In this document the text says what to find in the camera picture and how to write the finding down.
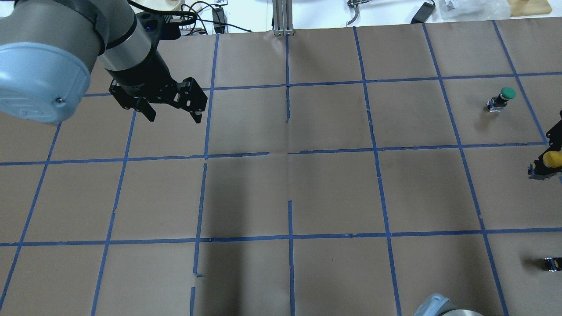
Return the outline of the yellow push button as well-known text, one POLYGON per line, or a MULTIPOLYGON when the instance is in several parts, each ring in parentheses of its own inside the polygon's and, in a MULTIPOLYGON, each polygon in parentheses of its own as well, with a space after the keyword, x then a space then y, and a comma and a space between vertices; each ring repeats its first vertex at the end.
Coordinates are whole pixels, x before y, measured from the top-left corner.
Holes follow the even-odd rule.
POLYGON ((546 180, 560 174, 562 170, 562 153, 546 151, 538 160, 528 167, 528 177, 532 180, 546 180))

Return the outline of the green push button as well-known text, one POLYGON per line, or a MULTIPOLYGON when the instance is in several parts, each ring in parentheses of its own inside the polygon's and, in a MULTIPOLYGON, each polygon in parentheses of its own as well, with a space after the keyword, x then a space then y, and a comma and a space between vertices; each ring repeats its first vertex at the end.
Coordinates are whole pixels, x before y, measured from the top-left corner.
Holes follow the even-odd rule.
POLYGON ((490 98, 486 103, 486 108, 488 108, 489 112, 501 112, 506 108, 508 102, 514 98, 516 98, 514 88, 503 87, 497 96, 490 98))

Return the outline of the beige plate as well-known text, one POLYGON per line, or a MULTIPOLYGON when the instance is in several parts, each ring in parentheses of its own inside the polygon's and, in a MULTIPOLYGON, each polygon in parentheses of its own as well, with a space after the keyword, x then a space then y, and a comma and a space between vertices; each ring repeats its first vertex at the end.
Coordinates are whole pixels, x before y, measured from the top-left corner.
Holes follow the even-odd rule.
POLYGON ((184 0, 133 0, 133 2, 156 11, 178 11, 184 0))

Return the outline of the wooden cutting board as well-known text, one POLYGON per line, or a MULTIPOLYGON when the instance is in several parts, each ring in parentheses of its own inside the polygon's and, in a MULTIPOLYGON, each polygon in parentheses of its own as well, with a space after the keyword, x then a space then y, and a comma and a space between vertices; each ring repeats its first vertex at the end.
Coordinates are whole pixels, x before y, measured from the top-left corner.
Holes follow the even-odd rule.
POLYGON ((512 18, 547 15, 552 12, 548 0, 508 0, 512 18))

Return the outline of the clear plastic bag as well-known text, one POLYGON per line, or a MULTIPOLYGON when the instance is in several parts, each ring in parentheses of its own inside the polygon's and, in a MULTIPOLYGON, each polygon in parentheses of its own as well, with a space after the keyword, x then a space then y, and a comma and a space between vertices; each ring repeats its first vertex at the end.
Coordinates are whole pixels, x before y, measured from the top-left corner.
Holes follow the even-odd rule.
POLYGON ((436 0, 447 22, 508 19, 511 8, 507 0, 436 0))

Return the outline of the black power adapter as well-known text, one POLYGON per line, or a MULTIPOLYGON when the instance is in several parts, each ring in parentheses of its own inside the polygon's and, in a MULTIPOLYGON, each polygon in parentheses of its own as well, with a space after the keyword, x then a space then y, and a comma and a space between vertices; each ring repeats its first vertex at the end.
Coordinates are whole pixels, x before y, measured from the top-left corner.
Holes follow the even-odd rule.
POLYGON ((426 0, 414 14, 410 24, 423 24, 432 16, 436 8, 435 0, 426 0))

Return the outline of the aluminium frame post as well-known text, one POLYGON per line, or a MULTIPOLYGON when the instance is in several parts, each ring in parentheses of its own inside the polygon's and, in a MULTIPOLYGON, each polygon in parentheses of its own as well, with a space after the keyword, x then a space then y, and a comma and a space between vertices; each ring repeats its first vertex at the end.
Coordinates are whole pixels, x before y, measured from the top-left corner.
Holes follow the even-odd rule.
POLYGON ((292 36, 293 26, 292 0, 273 0, 273 32, 275 36, 292 36))

